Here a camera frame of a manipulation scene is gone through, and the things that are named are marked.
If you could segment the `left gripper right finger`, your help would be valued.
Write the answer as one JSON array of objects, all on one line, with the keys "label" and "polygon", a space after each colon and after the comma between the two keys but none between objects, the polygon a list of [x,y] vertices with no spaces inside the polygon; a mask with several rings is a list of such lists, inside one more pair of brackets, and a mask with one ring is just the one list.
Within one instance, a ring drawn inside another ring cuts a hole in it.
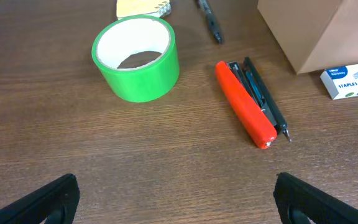
[{"label": "left gripper right finger", "polygon": [[285,224],[358,224],[357,209],[286,172],[277,175],[273,197]]}]

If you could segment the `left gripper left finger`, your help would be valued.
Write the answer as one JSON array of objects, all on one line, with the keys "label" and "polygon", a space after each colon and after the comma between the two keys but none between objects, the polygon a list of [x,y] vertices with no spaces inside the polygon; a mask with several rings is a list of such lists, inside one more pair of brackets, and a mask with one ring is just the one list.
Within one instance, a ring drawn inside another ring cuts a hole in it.
[{"label": "left gripper left finger", "polygon": [[80,200],[73,174],[65,174],[0,209],[0,224],[72,224]]}]

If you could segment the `orange black stapler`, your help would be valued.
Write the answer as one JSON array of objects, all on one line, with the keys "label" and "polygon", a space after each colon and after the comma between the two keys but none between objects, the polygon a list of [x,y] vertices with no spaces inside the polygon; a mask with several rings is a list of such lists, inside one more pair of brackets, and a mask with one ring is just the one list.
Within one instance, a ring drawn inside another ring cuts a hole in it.
[{"label": "orange black stapler", "polygon": [[249,57],[243,65],[220,61],[214,71],[231,108],[257,147],[269,148],[279,134],[292,142],[287,121]]}]

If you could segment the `blue white staples box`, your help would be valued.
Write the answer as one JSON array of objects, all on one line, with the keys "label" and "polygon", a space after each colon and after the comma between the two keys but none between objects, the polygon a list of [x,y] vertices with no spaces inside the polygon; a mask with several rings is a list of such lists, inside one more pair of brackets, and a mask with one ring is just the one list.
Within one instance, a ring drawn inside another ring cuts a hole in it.
[{"label": "blue white staples box", "polygon": [[326,69],[320,79],[332,100],[358,96],[358,64]]}]

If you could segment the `green tape roll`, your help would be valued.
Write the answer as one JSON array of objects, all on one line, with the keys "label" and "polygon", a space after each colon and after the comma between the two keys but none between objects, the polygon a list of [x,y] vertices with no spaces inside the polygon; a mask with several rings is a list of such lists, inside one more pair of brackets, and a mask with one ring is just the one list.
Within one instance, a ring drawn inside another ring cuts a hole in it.
[{"label": "green tape roll", "polygon": [[[160,55],[139,67],[119,68],[125,59],[141,52]],[[95,38],[91,56],[112,91],[134,103],[165,95],[180,74],[175,32],[158,17],[129,16],[113,22]]]}]

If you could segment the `brown cardboard box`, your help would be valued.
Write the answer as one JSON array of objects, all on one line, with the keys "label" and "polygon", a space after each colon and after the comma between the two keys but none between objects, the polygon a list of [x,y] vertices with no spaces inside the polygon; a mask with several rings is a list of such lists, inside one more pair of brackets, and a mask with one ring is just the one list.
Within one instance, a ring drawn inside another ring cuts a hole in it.
[{"label": "brown cardboard box", "polygon": [[259,0],[297,74],[358,63],[358,0]]}]

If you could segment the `yellow sticky note pad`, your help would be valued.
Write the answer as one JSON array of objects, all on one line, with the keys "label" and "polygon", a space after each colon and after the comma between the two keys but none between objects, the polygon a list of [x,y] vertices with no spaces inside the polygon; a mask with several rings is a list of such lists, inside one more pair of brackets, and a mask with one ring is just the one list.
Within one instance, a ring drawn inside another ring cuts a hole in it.
[{"label": "yellow sticky note pad", "polygon": [[171,13],[169,0],[117,0],[116,16],[123,19],[129,16],[148,15],[164,17]]}]

